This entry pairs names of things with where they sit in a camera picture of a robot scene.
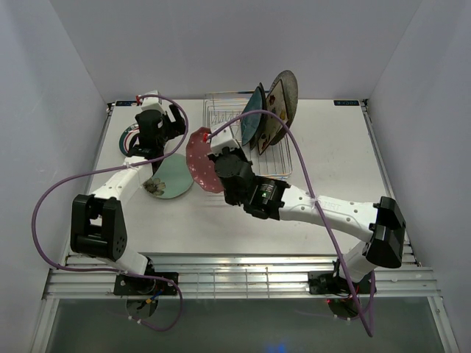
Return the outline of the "black floral square plate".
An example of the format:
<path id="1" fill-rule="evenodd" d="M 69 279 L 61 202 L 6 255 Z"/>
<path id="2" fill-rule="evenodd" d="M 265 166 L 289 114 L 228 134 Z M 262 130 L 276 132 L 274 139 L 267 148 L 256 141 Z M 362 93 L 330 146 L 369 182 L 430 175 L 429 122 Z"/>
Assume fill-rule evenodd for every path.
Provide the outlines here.
<path id="1" fill-rule="evenodd" d="M 260 82 L 258 87 L 254 91 L 251 99 L 249 100 L 249 104 L 247 105 L 250 107 L 250 111 L 252 110 L 265 110 L 267 108 L 266 103 L 266 91 L 264 89 L 263 84 Z M 250 126 L 255 128 L 250 140 L 249 140 L 249 147 L 253 150 L 259 139 L 261 138 L 262 132 L 265 128 L 266 124 L 266 116 L 262 113 L 255 114 L 255 117 L 252 119 Z"/>

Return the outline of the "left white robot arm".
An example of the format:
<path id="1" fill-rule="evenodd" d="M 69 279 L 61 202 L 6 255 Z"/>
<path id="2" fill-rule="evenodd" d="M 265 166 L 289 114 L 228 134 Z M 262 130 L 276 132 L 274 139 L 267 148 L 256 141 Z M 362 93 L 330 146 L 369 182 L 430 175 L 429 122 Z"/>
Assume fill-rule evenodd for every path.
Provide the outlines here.
<path id="1" fill-rule="evenodd" d="M 89 195 L 78 195 L 72 202 L 71 250 L 96 258 L 129 276 L 137 292 L 151 292 L 156 285 L 152 261 L 127 245 L 124 205 L 159 169 L 166 144 L 185 135 L 187 124 L 176 104 L 173 115 L 161 107 L 143 107 L 135 116 L 139 134 L 124 158 L 124 168 L 115 172 Z"/>

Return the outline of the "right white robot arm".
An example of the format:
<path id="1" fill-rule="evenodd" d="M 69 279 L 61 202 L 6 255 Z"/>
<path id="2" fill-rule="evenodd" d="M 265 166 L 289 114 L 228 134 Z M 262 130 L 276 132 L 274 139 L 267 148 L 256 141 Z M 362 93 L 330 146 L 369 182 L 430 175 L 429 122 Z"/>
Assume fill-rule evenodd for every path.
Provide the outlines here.
<path id="1" fill-rule="evenodd" d="M 406 221 L 398 203 L 383 196 L 379 202 L 349 202 L 309 192 L 287 182 L 256 175 L 241 149 L 225 148 L 209 154 L 225 201 L 241 206 L 259 219 L 299 221 L 329 226 L 359 240 L 338 257 L 333 271 L 308 277 L 312 294 L 337 294 L 353 288 L 368 293 L 366 285 L 376 268 L 400 268 Z"/>

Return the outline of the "wire dish rack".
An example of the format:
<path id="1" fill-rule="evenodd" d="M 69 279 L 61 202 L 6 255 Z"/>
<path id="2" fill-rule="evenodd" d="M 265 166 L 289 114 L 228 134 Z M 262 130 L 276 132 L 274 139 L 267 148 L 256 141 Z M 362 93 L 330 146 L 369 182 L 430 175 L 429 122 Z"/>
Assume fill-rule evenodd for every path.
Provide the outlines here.
<path id="1" fill-rule="evenodd" d="M 206 93 L 203 99 L 203 126 L 213 130 L 242 114 L 252 94 L 252 90 Z M 259 154 L 257 146 L 251 149 L 249 144 L 242 145 L 240 121 L 231 124 L 230 128 L 247 159 L 252 162 L 252 170 L 257 175 L 284 181 L 291 176 L 293 167 L 287 137 L 276 145 L 269 146 L 263 154 Z"/>

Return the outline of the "pink dotted plate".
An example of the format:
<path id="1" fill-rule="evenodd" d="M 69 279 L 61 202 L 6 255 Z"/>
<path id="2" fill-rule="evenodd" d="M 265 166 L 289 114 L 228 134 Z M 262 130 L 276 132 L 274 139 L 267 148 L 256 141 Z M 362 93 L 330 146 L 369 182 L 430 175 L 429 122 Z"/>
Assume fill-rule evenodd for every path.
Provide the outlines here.
<path id="1" fill-rule="evenodd" d="M 223 186 L 216 175 L 214 162 L 208 158 L 211 150 L 205 138 L 209 134 L 209 128 L 200 127 L 190 135 L 185 148 L 186 165 L 193 180 L 201 189 L 210 193 L 221 193 Z"/>

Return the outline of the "speckled round plate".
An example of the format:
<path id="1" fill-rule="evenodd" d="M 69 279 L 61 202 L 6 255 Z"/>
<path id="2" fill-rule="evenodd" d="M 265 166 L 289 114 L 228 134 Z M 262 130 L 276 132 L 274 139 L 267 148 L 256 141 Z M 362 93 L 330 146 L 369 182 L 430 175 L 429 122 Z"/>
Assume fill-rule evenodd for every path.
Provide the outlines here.
<path id="1" fill-rule="evenodd" d="M 286 126 L 290 127 L 294 121 L 298 105 L 298 83 L 294 73 L 290 70 L 280 72 L 273 81 L 270 90 L 281 81 L 283 83 L 284 98 L 286 103 L 286 112 L 288 121 Z"/>

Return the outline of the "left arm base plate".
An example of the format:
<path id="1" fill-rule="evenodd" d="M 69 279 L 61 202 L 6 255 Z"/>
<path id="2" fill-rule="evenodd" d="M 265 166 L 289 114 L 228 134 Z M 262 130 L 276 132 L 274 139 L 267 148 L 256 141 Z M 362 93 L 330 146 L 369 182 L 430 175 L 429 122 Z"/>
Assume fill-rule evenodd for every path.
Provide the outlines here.
<path id="1" fill-rule="evenodd" d="M 142 279 L 128 274 L 116 276 L 113 289 L 115 296 L 154 296 L 157 293 L 161 296 L 175 296 L 177 290 L 167 281 Z"/>

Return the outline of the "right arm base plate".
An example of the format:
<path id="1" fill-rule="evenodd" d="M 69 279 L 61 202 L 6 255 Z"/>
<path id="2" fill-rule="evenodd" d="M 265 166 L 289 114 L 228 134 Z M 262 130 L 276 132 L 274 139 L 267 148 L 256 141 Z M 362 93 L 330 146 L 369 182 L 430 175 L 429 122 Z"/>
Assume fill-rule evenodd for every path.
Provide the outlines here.
<path id="1" fill-rule="evenodd" d="M 367 274 L 360 282 L 354 282 L 353 288 L 356 294 L 370 294 L 371 289 L 374 293 L 376 292 L 375 285 L 371 284 L 370 274 Z M 311 295 L 348 296 L 351 294 L 346 279 L 321 271 L 308 272 L 308 292 Z"/>

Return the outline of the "teal square plate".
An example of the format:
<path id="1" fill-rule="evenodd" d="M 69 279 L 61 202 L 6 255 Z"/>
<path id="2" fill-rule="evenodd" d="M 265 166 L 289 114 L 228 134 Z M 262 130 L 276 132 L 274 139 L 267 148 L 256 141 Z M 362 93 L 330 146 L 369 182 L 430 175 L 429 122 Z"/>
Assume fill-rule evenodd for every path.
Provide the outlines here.
<path id="1" fill-rule="evenodd" d="M 263 84 L 260 82 L 242 111 L 243 114 L 251 112 L 251 114 L 241 119 L 241 142 L 243 146 L 249 144 L 250 148 L 252 148 L 253 144 L 258 140 L 257 133 L 263 122 L 263 117 L 261 113 L 253 113 L 253 111 L 265 109 L 266 94 Z"/>

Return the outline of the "cream floral square plate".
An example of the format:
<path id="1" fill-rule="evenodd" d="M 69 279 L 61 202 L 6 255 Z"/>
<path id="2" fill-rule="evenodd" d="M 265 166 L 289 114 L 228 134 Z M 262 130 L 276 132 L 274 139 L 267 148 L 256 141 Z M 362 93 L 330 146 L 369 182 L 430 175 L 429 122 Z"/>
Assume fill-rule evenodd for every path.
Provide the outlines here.
<path id="1" fill-rule="evenodd" d="M 266 110 L 287 122 L 286 100 L 281 79 L 275 80 L 270 92 L 266 96 Z M 266 115 L 265 129 L 258 140 L 259 155 L 262 155 L 268 149 L 281 128 L 282 126 L 277 118 L 272 115 Z"/>

